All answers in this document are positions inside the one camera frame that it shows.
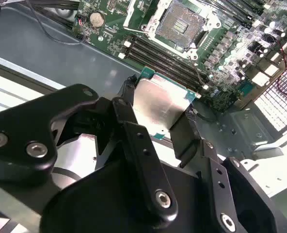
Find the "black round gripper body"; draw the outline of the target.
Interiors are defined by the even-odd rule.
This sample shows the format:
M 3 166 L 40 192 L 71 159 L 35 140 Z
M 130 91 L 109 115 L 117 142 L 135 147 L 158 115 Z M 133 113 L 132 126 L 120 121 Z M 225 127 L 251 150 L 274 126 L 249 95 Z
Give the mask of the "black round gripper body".
M 178 203 L 165 233 L 220 233 L 204 204 L 201 181 L 163 164 Z M 155 233 L 124 161 L 108 164 L 60 191 L 46 206 L 42 233 Z

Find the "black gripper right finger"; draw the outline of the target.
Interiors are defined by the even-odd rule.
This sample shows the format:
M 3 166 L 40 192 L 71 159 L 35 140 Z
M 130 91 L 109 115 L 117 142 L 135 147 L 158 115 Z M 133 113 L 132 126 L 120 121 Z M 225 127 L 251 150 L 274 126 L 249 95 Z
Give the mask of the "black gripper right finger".
M 184 233 L 276 233 L 270 198 L 234 158 L 219 160 L 187 108 L 170 128 L 179 173 L 171 178 Z

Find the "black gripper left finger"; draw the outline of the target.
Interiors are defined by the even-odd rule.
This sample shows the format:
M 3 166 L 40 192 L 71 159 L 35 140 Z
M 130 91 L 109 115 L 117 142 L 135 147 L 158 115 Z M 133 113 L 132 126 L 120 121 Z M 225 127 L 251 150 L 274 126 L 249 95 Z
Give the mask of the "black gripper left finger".
M 132 109 L 135 81 L 128 78 L 112 100 L 76 84 L 0 112 L 0 184 L 5 190 L 22 188 L 22 203 L 31 207 L 31 188 L 49 181 L 58 147 L 82 133 L 92 134 L 107 158 L 99 169 L 124 161 L 143 213 L 151 222 L 173 222 L 178 214 L 175 194 Z

